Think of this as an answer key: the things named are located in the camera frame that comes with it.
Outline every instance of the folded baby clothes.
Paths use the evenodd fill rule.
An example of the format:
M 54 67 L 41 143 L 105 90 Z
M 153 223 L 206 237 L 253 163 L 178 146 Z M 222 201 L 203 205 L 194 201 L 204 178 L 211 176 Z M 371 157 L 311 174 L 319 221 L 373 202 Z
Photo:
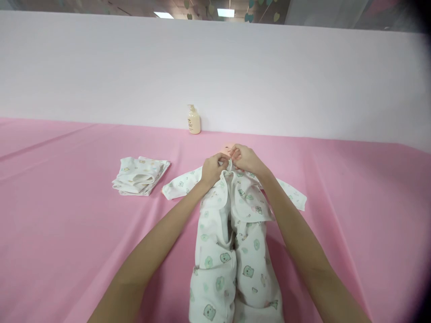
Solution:
M 121 195 L 150 195 L 171 163 L 145 157 L 121 159 L 120 172 L 112 188 Z

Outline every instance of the white baby onesie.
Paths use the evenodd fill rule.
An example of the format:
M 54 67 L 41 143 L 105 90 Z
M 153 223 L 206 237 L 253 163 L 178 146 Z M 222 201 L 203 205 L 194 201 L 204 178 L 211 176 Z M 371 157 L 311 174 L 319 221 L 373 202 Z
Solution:
M 202 168 L 162 189 L 168 200 L 189 193 Z M 294 205 L 306 196 L 278 180 Z M 266 245 L 268 202 L 256 176 L 229 161 L 220 180 L 201 201 L 195 267 L 190 282 L 190 322 L 283 322 L 281 291 Z
M 138 159 L 127 157 L 120 161 L 120 172 L 112 181 L 112 188 L 119 190 L 121 195 L 150 195 L 171 164 L 142 156 Z

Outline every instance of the white wall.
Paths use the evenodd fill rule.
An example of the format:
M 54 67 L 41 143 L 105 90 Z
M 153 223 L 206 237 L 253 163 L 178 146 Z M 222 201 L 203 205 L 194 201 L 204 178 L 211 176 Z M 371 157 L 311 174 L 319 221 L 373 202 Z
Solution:
M 415 34 L 0 12 L 0 117 L 398 142 L 431 152 Z

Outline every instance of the heart decoration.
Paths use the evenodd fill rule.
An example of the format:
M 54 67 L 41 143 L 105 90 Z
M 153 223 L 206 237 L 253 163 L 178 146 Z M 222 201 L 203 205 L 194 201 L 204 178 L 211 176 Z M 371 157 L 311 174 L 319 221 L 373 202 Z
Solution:
M 198 5 L 197 4 L 195 4 L 194 6 L 193 6 L 193 11 L 194 11 L 194 13 L 199 17 L 200 15 L 199 15 L 199 7 L 198 7 Z
M 215 10 L 214 6 L 212 4 L 210 4 L 208 7 L 208 12 L 210 13 L 210 15 L 212 15 L 214 13 L 214 10 Z
M 254 17 L 255 17 L 254 15 L 249 15 L 248 13 L 246 13 L 246 15 L 244 17 L 244 21 L 245 22 L 252 22 Z

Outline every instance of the pink tablecloth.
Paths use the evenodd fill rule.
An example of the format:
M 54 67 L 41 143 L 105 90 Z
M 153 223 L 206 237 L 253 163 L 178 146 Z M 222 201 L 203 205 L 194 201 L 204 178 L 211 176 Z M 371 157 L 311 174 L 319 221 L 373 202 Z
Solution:
M 159 193 L 228 141 L 307 195 L 303 215 L 374 323 L 405 322 L 429 266 L 431 156 L 397 144 L 0 119 L 0 321 L 86 322 L 113 275 L 178 200 Z M 172 166 L 149 197 L 111 188 L 122 157 Z M 187 322 L 195 210 L 154 275 L 145 322 Z M 275 223 L 287 322 L 320 322 Z

